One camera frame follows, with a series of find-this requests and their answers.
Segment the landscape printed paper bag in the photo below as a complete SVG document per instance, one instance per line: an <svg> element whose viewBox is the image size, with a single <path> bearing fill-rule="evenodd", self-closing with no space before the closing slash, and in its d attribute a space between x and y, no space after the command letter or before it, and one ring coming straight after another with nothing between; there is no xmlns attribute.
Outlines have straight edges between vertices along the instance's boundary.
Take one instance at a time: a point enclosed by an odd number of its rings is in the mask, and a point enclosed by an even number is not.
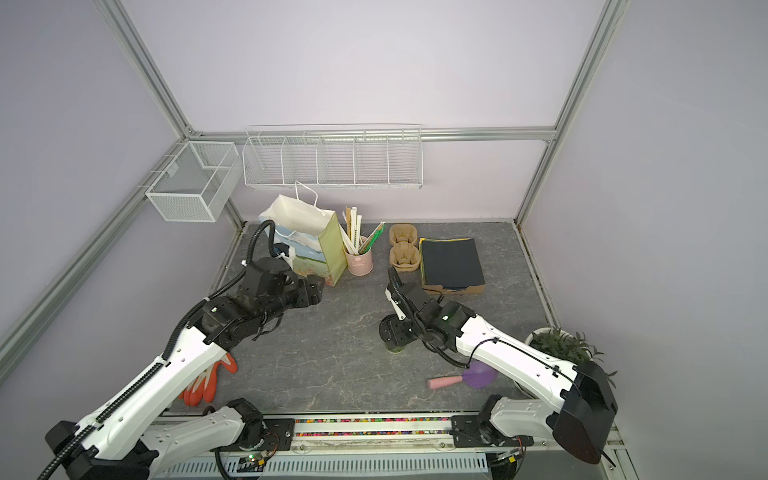
<svg viewBox="0 0 768 480"><path fill-rule="evenodd" d="M276 225L275 240L290 248L293 269L301 275L323 277L335 286L347 269L337 213L317 206L318 193L299 181L294 195L279 194L259 215Z"/></svg>

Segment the brown pulp cup carrier stack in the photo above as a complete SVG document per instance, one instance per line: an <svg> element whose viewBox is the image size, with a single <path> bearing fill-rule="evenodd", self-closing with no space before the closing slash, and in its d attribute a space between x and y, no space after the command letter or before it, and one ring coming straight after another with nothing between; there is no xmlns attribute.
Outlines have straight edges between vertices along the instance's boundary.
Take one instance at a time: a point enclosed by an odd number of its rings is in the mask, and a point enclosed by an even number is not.
<svg viewBox="0 0 768 480"><path fill-rule="evenodd" d="M389 229L389 264L399 273L413 272L421 265L419 235L412 224L394 224Z"/></svg>

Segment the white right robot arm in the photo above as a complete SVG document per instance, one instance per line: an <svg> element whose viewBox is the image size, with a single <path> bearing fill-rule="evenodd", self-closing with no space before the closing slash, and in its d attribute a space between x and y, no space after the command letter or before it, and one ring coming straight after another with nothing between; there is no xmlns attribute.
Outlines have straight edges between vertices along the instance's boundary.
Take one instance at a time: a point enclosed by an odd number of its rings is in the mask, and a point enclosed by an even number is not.
<svg viewBox="0 0 768 480"><path fill-rule="evenodd" d="M394 311L380 323L386 348L399 352L420 342L456 367L481 362L513 380L544 405L543 413L491 396L476 421L493 446L518 436L552 438L589 464L604 456L618 403L610 377L593 360L575 364L549 355L492 326L474 310L441 303L414 283L389 281L385 295Z"/></svg>

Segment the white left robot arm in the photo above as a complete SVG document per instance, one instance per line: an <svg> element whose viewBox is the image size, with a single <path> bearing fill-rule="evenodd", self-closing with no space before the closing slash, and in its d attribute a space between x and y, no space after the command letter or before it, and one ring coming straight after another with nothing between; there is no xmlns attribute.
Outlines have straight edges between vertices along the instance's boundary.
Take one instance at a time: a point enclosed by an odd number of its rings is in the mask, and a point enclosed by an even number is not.
<svg viewBox="0 0 768 480"><path fill-rule="evenodd" d="M40 473L59 467L71 479L150 479L178 463L222 447L252 449L268 430L262 413L236 399L197 420L154 432L153 421L201 373L271 320L322 298L325 281L300 276L282 258L249 261L233 279L236 295L219 290L174 327L163 352L112 399L78 422L61 421L45 440L54 453Z"/></svg>

